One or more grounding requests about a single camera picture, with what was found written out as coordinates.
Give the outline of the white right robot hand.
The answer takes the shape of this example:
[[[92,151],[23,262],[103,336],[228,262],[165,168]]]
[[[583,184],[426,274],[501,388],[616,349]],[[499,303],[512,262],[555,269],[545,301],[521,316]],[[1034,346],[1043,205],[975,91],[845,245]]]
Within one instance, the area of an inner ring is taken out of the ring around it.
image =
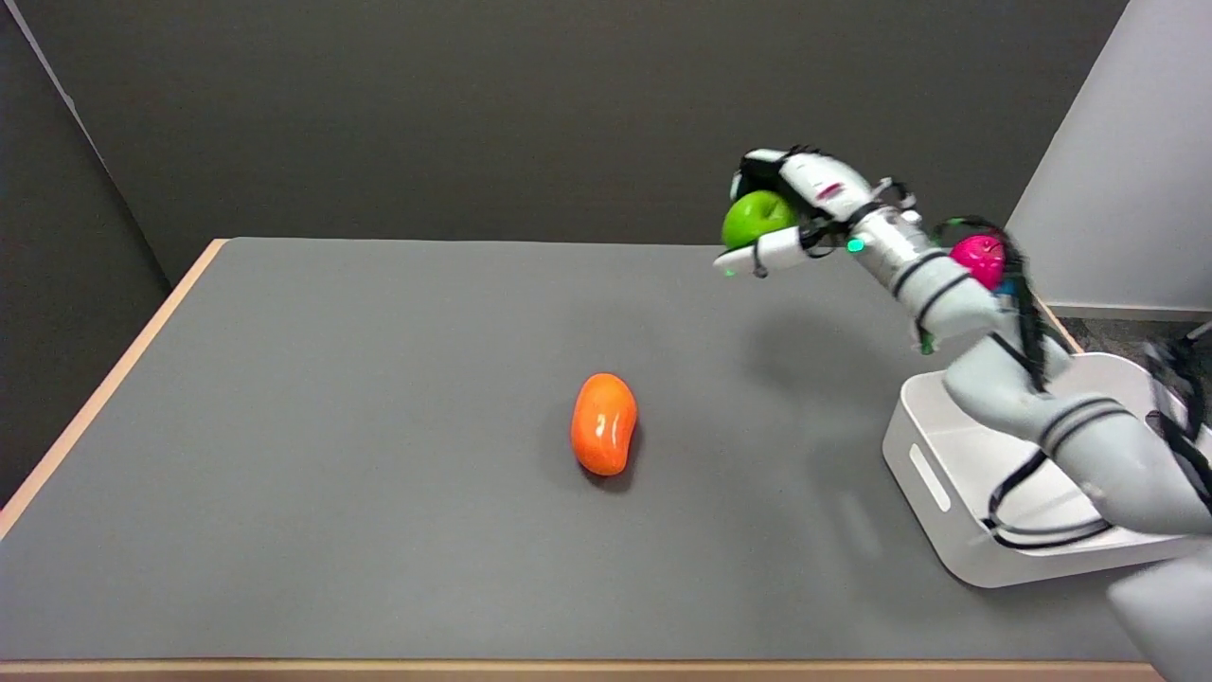
[[[751,150],[733,173],[730,197],[766,191],[791,210],[791,224],[727,247],[713,267],[724,276],[771,273],[845,250],[873,277],[890,277],[920,251],[917,197],[904,182],[869,183],[857,170],[814,147]]]

